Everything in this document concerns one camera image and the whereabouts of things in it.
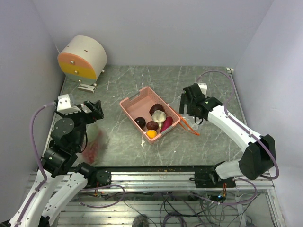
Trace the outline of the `white garlic bulb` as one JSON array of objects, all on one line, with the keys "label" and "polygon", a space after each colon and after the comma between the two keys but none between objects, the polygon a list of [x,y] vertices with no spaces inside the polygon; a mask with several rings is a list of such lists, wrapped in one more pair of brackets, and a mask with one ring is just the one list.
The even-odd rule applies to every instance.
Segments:
[{"label": "white garlic bulb", "polygon": [[159,128],[161,128],[162,123],[166,120],[166,114],[164,111],[156,110],[156,111],[154,111],[151,118],[154,122],[156,122],[158,124]]}]

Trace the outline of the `red grape bunch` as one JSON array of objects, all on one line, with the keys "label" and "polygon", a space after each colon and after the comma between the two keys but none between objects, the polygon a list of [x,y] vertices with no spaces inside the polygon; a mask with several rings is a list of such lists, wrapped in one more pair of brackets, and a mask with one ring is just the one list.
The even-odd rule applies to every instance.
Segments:
[{"label": "red grape bunch", "polygon": [[101,154],[103,148],[103,133],[99,132],[98,137],[91,143],[88,143],[85,150],[82,152],[82,157],[85,162],[94,164]]}]

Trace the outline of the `pink plastic basket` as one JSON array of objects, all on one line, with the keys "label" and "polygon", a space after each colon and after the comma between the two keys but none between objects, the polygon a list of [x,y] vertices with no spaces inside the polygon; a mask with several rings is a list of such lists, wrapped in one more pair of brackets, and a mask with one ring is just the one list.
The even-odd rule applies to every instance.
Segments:
[{"label": "pink plastic basket", "polygon": [[[164,113],[172,118],[172,125],[165,129],[163,132],[157,129],[157,136],[150,139],[147,135],[147,128],[141,128],[135,119],[143,117],[146,122],[152,120],[152,116],[149,113],[151,107],[155,104],[160,104],[164,107]],[[174,129],[178,123],[180,123],[180,117],[175,111],[167,104],[152,88],[144,87],[140,89],[135,95],[127,97],[120,102],[120,106],[124,111],[128,119],[133,123],[136,129],[142,134],[143,138],[149,144],[155,143],[157,140],[162,138],[166,133]]]}]

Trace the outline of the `clear bag orange zipper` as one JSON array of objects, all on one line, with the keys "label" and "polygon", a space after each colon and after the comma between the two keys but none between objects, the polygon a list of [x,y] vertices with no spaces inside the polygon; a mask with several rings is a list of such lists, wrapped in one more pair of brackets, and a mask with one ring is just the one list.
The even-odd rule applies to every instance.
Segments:
[{"label": "clear bag orange zipper", "polygon": [[97,123],[87,125],[87,139],[84,151],[80,154],[82,160],[92,166],[96,166],[104,155],[109,142],[107,132]]}]

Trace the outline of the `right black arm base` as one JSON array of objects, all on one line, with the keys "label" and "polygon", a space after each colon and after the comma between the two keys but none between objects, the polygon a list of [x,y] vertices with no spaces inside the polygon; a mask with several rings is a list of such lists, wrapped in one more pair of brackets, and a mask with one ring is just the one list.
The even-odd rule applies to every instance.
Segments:
[{"label": "right black arm base", "polygon": [[222,163],[195,166],[197,169],[195,170],[194,177],[191,177],[189,180],[195,183],[196,188],[223,188],[224,185],[228,188],[235,188],[236,183],[233,181],[233,178],[221,179],[216,173],[215,169]]}]

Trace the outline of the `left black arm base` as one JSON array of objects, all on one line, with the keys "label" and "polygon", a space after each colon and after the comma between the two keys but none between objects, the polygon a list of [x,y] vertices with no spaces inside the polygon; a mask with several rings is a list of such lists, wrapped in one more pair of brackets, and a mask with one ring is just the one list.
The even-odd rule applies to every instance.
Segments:
[{"label": "left black arm base", "polygon": [[107,170],[98,170],[85,162],[78,164],[75,172],[80,173],[87,180],[84,189],[107,186],[111,183],[111,174]]}]

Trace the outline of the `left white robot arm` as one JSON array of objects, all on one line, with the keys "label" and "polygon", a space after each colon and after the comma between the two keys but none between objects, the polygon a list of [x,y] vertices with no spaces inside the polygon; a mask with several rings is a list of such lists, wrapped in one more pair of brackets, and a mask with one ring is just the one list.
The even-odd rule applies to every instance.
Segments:
[{"label": "left white robot arm", "polygon": [[82,189],[96,184],[97,171],[87,163],[76,166],[70,180],[56,190],[57,185],[88,144],[87,125],[104,117],[101,101],[85,101],[74,105],[68,98],[45,104],[31,118],[30,132],[34,132],[34,121],[44,109],[55,106],[61,119],[51,132],[51,142],[46,152],[35,154],[38,165],[35,182],[17,213],[2,222],[2,227],[50,227],[63,208]]}]

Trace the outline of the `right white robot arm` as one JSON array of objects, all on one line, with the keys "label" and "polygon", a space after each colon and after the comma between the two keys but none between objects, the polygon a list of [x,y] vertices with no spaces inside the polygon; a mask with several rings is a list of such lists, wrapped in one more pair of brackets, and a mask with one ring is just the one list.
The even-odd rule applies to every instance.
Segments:
[{"label": "right white robot arm", "polygon": [[194,83],[183,89],[179,113],[194,120],[208,121],[227,134],[243,152],[239,160],[214,165],[209,173],[209,183],[221,186],[226,179],[246,177],[255,180],[275,166],[275,140],[269,134],[262,136],[235,118],[215,97],[206,97]]}]

